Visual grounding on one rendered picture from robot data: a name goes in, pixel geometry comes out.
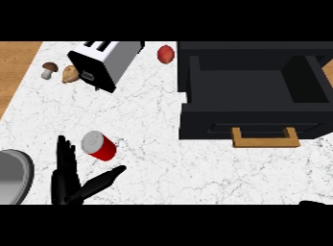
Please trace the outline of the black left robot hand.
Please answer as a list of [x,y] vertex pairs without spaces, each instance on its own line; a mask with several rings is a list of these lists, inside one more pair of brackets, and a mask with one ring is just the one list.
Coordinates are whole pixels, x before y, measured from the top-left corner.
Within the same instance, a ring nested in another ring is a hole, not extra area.
[[51,175],[51,204],[82,205],[97,192],[106,189],[127,170],[119,165],[94,178],[79,183],[76,173],[75,146],[60,135],[56,139],[56,170]]

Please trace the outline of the red can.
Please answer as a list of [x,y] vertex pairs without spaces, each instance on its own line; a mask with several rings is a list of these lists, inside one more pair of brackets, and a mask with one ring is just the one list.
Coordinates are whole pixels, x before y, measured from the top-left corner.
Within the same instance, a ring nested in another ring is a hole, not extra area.
[[90,131],[81,140],[82,151],[99,160],[109,161],[116,154],[116,146],[99,131]]

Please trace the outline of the black drawer front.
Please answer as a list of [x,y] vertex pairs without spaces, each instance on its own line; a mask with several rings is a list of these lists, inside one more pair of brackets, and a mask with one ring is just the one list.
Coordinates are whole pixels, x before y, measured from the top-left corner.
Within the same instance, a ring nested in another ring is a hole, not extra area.
[[293,127],[300,139],[315,139],[333,133],[333,103],[181,106],[180,139],[230,139],[233,127],[243,137],[283,137]]

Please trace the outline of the black open drawer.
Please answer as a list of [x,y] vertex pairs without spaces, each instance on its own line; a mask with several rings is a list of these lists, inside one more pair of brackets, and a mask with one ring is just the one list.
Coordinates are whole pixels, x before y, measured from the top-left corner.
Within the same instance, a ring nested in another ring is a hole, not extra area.
[[333,103],[331,60],[333,41],[180,41],[178,90],[194,103]]

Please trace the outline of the grey round pot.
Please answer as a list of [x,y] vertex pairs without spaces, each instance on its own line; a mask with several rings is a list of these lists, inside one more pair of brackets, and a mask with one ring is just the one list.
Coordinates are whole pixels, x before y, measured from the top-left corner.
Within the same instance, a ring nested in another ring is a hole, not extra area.
[[28,193],[34,178],[34,164],[19,150],[0,151],[0,205],[17,205]]

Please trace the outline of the tan potato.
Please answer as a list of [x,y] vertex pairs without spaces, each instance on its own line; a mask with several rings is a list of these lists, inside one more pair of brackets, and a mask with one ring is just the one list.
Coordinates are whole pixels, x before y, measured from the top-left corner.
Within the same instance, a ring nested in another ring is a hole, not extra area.
[[60,81],[68,84],[75,82],[79,79],[79,73],[73,65],[68,65],[62,70],[62,79]]

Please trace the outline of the brown mushroom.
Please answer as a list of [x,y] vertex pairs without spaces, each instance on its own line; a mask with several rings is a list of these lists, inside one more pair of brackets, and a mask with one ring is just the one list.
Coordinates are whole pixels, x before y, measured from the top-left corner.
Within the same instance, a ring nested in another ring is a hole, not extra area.
[[45,62],[43,64],[44,71],[41,73],[41,78],[48,80],[51,78],[51,73],[57,72],[57,66],[53,62]]

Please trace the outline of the white and black toaster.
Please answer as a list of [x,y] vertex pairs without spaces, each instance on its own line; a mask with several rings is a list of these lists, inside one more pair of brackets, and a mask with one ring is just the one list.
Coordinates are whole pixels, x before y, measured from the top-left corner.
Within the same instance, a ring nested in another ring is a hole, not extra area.
[[144,47],[143,41],[84,41],[68,52],[79,79],[94,89],[112,93],[135,55]]

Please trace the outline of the red apple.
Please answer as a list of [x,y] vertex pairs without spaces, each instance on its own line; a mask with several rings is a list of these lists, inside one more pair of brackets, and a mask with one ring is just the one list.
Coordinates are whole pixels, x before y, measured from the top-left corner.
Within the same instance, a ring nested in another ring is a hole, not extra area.
[[163,45],[157,50],[157,60],[160,63],[168,64],[174,59],[174,51],[168,45]]

